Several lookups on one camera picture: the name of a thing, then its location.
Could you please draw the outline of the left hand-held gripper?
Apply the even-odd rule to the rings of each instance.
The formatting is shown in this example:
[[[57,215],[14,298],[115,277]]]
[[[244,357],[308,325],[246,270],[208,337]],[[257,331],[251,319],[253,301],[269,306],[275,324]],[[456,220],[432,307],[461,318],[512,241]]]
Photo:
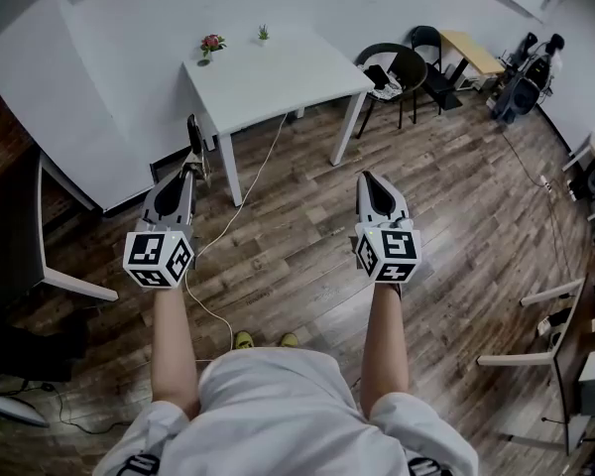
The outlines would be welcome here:
[[[148,193],[135,230],[126,235],[123,269],[144,289],[175,289],[195,265],[192,166],[168,174]]]

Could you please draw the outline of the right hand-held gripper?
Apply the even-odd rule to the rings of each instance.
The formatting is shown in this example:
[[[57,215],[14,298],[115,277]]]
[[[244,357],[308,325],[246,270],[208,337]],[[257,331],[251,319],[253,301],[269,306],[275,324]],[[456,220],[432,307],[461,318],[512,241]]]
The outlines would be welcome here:
[[[357,269],[373,283],[407,283],[421,263],[421,244],[403,195],[385,178],[362,172],[356,208],[360,223],[351,245]]]

